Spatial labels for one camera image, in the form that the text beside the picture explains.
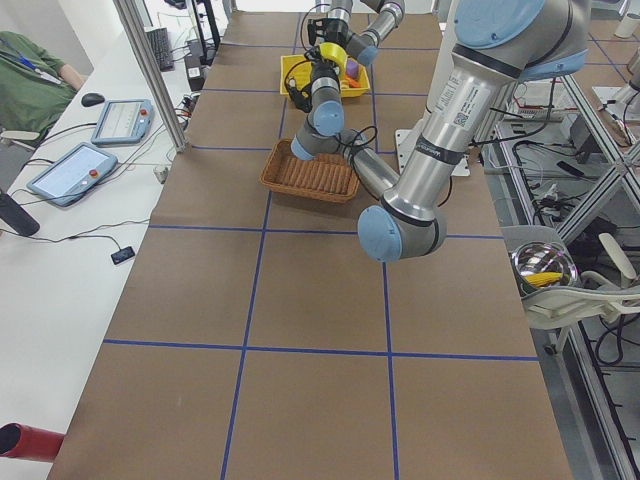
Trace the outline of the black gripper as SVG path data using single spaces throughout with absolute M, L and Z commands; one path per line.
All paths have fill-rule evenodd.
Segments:
M 348 23 L 338 18 L 319 18 L 307 21 L 309 44 L 330 42 L 345 46 L 348 42 Z
M 310 83 L 314 84 L 320 79 L 332 80 L 337 85 L 340 84 L 340 69 L 335 62 L 316 60 L 312 62 Z

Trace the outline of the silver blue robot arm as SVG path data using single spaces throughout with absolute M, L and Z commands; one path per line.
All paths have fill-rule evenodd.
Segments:
M 394 262 L 437 250 L 446 236 L 438 208 L 441 190 L 469 147 L 498 91 L 515 81 L 578 71 L 585 63 L 591 5 L 587 1 L 462 1 L 452 25 L 453 68 L 432 107 L 405 168 L 393 171 L 365 136 L 344 125 L 340 75 L 348 58 L 370 65 L 381 42 L 404 17 L 400 1 L 374 1 L 376 19 L 361 33 L 350 29 L 352 5 L 335 1 L 321 20 L 312 63 L 311 107 L 292 153 L 311 160 L 343 156 L 376 199 L 358 220 L 362 248 Z
M 405 14 L 403 0 L 364 1 L 377 13 L 376 18 L 361 33 L 349 26 L 353 2 L 335 0 L 323 18 L 307 21 L 307 36 L 311 46 L 317 40 L 331 42 L 342 47 L 346 53 L 364 67 L 369 67 L 379 53 L 380 44 L 402 22 Z

